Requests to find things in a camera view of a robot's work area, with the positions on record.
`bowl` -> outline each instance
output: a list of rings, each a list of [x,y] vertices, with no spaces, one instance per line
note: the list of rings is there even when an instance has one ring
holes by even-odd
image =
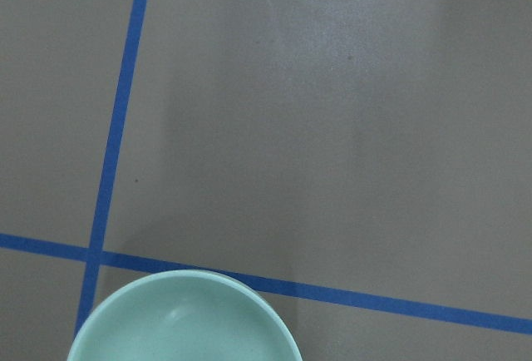
[[[104,300],[67,361],[301,361],[272,307],[245,284],[203,270],[135,280]]]

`teal bowl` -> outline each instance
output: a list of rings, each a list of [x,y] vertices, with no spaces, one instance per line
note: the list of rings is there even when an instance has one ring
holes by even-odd
[[[301,361],[272,307],[248,286],[200,270],[117,290],[81,327],[67,361]]]

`blue line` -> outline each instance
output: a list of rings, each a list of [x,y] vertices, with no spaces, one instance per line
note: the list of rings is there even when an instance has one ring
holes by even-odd
[[[84,247],[64,245],[62,243],[24,238],[21,236],[0,234],[0,247],[26,251],[35,255],[49,255],[67,260],[86,260],[86,249]]]
[[[149,259],[134,255],[123,255],[109,251],[104,251],[102,253],[101,263],[110,267],[151,274],[168,270],[189,270],[199,268],[194,265],[172,263],[169,261]],[[392,297],[377,296],[374,294],[365,294],[350,290],[327,288],[313,284],[300,284],[287,280],[239,274],[231,271],[211,271],[231,276],[261,292],[283,294],[285,296],[297,297],[300,299],[310,299],[325,303],[341,304],[349,307],[371,309],[423,319],[434,319],[436,321],[502,330],[517,334],[532,334],[532,319],[522,319],[500,314],[471,311],[468,309],[457,309],[442,305],[419,303],[416,301],[394,299]]]
[[[116,167],[122,141],[122,132],[126,122],[127,104],[130,98],[131,83],[135,71],[136,55],[139,48],[140,33],[147,0],[133,0],[126,44],[116,88],[115,105],[111,117],[111,126],[107,138],[106,154],[101,171],[100,188],[96,199],[96,209],[92,222],[91,242],[87,253],[85,274],[81,287],[80,303],[77,310],[76,332],[91,312],[96,291],[96,282],[100,271],[100,256],[106,236],[107,218],[111,207]]]

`plastic bowl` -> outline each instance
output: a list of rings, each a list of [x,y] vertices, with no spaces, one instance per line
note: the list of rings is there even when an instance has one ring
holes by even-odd
[[[81,327],[67,361],[301,361],[275,311],[248,286],[200,270],[117,290]]]

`blue tape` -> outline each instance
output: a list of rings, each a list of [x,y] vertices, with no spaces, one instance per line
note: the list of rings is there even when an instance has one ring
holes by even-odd
[[[147,273],[157,273],[168,270],[197,269],[195,265],[185,265],[104,251],[101,262],[110,267],[123,268]],[[264,278],[249,274],[239,274],[224,270],[211,270],[226,274],[244,282],[247,286],[267,293],[283,294],[300,299],[321,301],[324,303],[340,304],[360,309],[371,309],[392,314],[406,315],[423,319],[449,322],[453,324],[470,325],[479,328],[502,330],[517,334],[532,334],[532,319],[509,317],[500,314],[481,313],[468,309],[457,309],[442,305],[419,303],[392,297],[377,296],[316,286],[300,284],[287,280]]]
[[[86,260],[86,249],[84,247],[64,245],[62,243],[24,238],[21,236],[0,234],[0,247],[3,247],[4,249],[26,251],[35,255],[59,257],[67,260]]]
[[[139,48],[140,34],[147,0],[133,0],[126,44],[122,56],[120,76],[116,88],[115,105],[111,117],[106,154],[101,171],[100,187],[96,199],[96,209],[92,222],[91,242],[86,260],[85,274],[81,287],[80,303],[77,310],[76,333],[91,312],[96,292],[96,282],[100,270],[100,256],[106,236],[107,218],[111,207],[116,167],[126,122],[127,104],[131,93],[131,83],[135,72],[136,55]]]

